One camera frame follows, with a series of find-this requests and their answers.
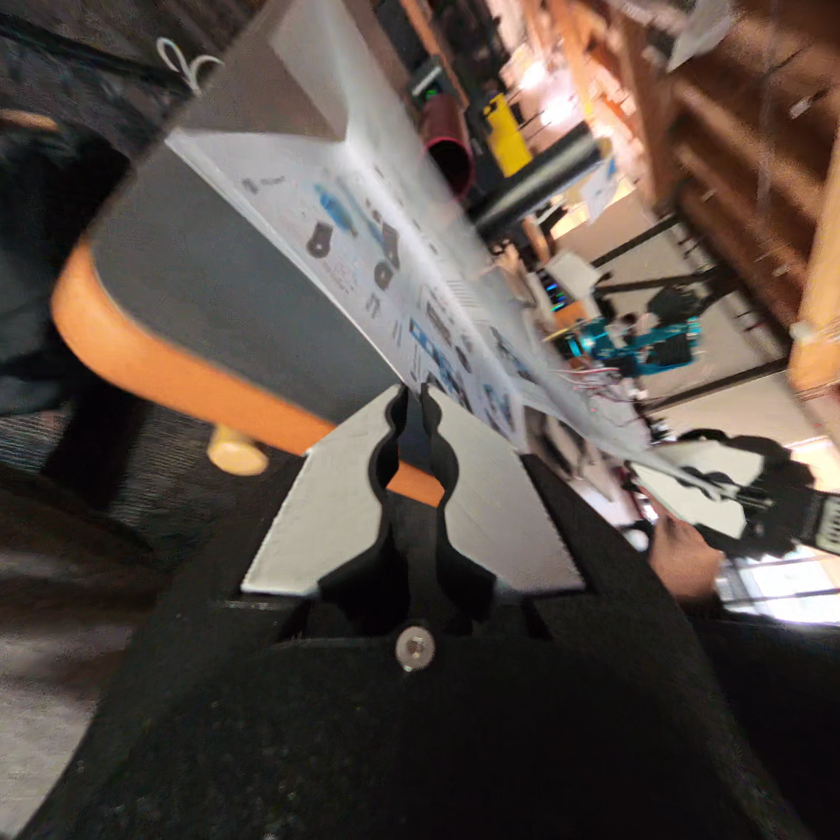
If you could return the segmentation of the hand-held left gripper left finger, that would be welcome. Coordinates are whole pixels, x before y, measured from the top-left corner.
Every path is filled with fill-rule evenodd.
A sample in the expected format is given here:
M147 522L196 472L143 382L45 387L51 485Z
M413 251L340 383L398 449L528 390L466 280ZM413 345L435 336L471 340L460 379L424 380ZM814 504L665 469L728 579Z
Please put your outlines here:
M390 386L310 447L241 581L244 595L327 599L385 576L386 488L407 402L404 385Z

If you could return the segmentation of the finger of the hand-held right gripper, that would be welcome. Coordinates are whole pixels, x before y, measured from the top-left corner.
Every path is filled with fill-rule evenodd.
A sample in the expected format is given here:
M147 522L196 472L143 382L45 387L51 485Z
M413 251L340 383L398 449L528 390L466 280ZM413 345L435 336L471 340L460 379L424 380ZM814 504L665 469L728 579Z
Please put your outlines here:
M649 465L628 462L642 488L653 495L668 512L698 528L705 526L730 538L740 539L747 526L744 509L734 496L723 490L703 490L689 478L710 483L704 476L722 474L726 490L745 487L752 482L751 461L700 461L671 464L670 472ZM696 471L698 477L691 473Z
M675 468L671 475L646 468L646 489L665 491L674 487L706 491L715 488L746 487L765 469L765 457L731 445L730 440L685 439L656 447L657 455Z

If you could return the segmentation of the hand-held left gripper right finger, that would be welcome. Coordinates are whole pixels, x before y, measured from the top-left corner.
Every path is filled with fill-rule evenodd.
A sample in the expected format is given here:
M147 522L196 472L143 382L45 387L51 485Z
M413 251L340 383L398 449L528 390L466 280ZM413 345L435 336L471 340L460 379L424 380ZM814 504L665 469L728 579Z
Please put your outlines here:
M423 386L421 407L444 489L436 575L446 596L485 622L499 606L583 593L585 578L517 450L434 386Z

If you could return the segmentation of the printed instruction manual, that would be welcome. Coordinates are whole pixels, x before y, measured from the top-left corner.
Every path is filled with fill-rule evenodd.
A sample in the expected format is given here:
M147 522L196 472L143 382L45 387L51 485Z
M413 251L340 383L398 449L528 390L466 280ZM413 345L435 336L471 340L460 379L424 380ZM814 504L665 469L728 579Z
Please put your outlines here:
M645 485L656 471L718 497L557 372L343 2L267 2L165 146L415 394L438 386L521 452L534 408Z

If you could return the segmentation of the person's right hand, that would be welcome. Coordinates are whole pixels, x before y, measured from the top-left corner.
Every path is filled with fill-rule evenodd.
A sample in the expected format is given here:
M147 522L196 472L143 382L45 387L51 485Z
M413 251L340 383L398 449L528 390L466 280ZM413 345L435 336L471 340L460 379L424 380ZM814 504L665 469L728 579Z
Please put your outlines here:
M696 528L651 500L657 514L649 562L666 590L678 602L710 600L726 555L712 548Z

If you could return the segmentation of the round wooden peg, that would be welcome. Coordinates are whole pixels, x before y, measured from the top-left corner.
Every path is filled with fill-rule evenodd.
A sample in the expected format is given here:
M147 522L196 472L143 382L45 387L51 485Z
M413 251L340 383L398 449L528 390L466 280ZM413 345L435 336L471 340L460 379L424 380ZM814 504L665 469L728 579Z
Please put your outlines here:
M222 424L213 426L206 456L217 469L236 477L262 475L270 462L254 440Z

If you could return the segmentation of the black backpack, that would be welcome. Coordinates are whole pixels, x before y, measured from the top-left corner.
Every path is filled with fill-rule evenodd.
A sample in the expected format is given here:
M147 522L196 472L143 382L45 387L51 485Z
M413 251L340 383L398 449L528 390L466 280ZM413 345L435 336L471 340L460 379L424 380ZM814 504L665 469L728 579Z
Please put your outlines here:
M84 127L2 115L3 418L55 410L87 383L50 302L72 249L129 168L128 157Z

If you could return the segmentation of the yellow storage bin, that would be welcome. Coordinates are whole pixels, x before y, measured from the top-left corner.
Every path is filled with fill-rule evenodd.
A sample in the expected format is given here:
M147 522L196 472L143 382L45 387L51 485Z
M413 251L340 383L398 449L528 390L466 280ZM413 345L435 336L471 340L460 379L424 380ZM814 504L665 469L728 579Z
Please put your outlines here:
M493 96L484 107L488 127L487 144L504 178L509 178L533 161L533 154L522 136L519 122L503 93Z

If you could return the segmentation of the red metal tube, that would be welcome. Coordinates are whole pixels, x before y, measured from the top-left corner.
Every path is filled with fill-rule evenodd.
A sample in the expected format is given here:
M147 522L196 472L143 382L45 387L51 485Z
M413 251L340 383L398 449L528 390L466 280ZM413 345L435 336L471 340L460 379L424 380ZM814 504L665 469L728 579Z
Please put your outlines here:
M418 126L426 158L450 192L463 200L475 178L475 161L464 112L454 96L439 92L425 101Z

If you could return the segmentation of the white wall poster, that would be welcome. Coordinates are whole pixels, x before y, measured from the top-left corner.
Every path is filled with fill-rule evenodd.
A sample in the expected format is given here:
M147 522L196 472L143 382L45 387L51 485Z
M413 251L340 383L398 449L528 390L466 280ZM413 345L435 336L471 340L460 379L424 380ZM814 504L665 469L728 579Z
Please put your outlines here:
M589 221L595 221L613 202L622 174L611 155L599 163L581 183L581 196Z

